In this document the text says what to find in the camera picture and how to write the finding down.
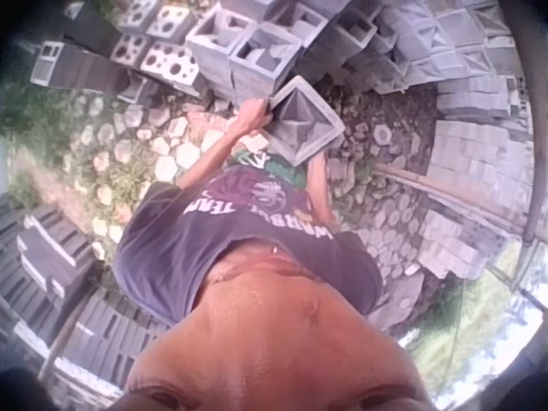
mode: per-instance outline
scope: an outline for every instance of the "man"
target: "man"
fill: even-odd
[[[333,234],[324,155],[306,192],[248,166],[219,173],[270,121],[267,106],[247,101],[176,186],[151,187],[126,228],[116,277],[172,328],[112,409],[431,409],[412,361],[361,315],[382,278],[363,247]]]

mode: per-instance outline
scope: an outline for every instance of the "dark purple t-shirt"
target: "dark purple t-shirt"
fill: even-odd
[[[359,237],[333,235],[306,191],[245,165],[199,191],[153,184],[124,231],[114,272],[130,298],[173,325],[191,312],[219,255],[253,238],[276,244],[360,313],[375,306],[382,278]]]

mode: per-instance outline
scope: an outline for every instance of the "skin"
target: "skin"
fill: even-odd
[[[191,187],[218,171],[243,135],[270,121],[267,106],[247,101],[230,131],[177,184]],[[309,164],[307,191],[333,228],[327,190],[320,153]],[[191,314],[137,359],[128,391],[169,394],[200,411],[356,410],[379,398],[429,404],[405,351],[302,270],[267,241],[236,244],[211,268]]]

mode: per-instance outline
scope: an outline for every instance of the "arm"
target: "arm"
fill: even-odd
[[[264,127],[271,121],[272,116],[266,114],[268,103],[268,99],[254,98],[242,104],[238,119],[230,130],[176,182],[177,186],[180,188],[191,187],[219,171],[241,137],[257,128]]]
[[[307,191],[318,218],[331,231],[337,232],[337,223],[329,204],[327,162],[325,153],[319,152],[308,162]]]

